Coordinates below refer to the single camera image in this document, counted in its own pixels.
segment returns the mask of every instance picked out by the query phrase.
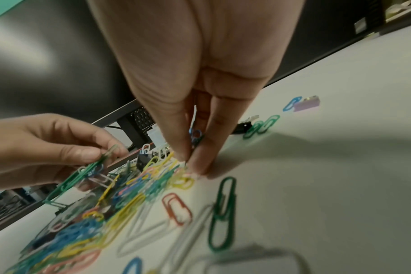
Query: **pile of paper clips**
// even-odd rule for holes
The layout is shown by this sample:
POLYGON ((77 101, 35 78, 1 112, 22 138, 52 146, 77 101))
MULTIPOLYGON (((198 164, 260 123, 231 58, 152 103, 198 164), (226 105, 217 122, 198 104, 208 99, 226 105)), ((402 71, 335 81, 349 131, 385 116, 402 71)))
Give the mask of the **pile of paper clips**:
MULTIPOLYGON (((191 135, 192 144, 196 146, 202 134, 195 131, 191 135)), ((195 181, 184 164, 173 157, 169 148, 160 149, 158 156, 152 157, 142 171, 136 168, 136 159, 116 172, 104 175, 103 162, 114 149, 111 148, 97 162, 79 168, 48 196, 45 203, 59 208, 56 217, 21 251, 19 262, 6 270, 6 274, 72 274, 81 271, 96 261, 102 249, 110 245, 129 222, 131 227, 117 250, 119 257, 143 248, 174 229, 182 228, 173 245, 174 249, 180 250, 177 258, 168 254, 149 273, 175 272, 210 215, 210 248, 220 251, 231 245, 236 203, 234 178, 227 177, 222 181, 216 206, 206 205, 193 218, 192 212, 177 194, 170 192, 163 195, 173 188, 187 190, 195 181), (86 181, 92 181, 98 187, 70 205, 57 201, 61 194, 86 181), (221 192, 227 181, 231 181, 231 191, 223 211, 225 197, 221 192), (146 216, 158 200, 162 201, 168 219, 143 229, 146 216), (228 222, 227 238, 220 246, 214 246, 212 241, 217 221, 228 222)), ((151 151, 149 147, 144 147, 141 153, 150 155, 151 151)), ((125 271, 133 267, 137 270, 142 268, 140 258, 132 260, 125 271)))

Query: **table surface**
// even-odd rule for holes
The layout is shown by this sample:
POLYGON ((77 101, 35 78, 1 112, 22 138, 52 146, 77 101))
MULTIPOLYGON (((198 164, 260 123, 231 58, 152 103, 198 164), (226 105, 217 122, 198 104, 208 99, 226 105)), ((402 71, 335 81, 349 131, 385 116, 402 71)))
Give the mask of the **table surface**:
MULTIPOLYGON (((193 214, 215 201, 222 178, 234 176, 233 248, 292 250, 311 273, 411 274, 411 27, 360 41, 264 88, 244 118, 256 114, 281 118, 266 134, 231 136, 211 179, 177 191, 193 214), (320 107, 282 112, 292 98, 312 95, 320 107)), ((82 195, 72 189, 61 199, 82 195)), ((164 218, 158 204, 145 226, 164 218)), ((55 211, 42 206, 0 232, 0 273, 55 211)), ((81 273, 121 273, 135 256, 145 273, 179 233, 119 259, 125 232, 81 273)), ((206 239, 203 232, 185 263, 210 254, 206 239)))

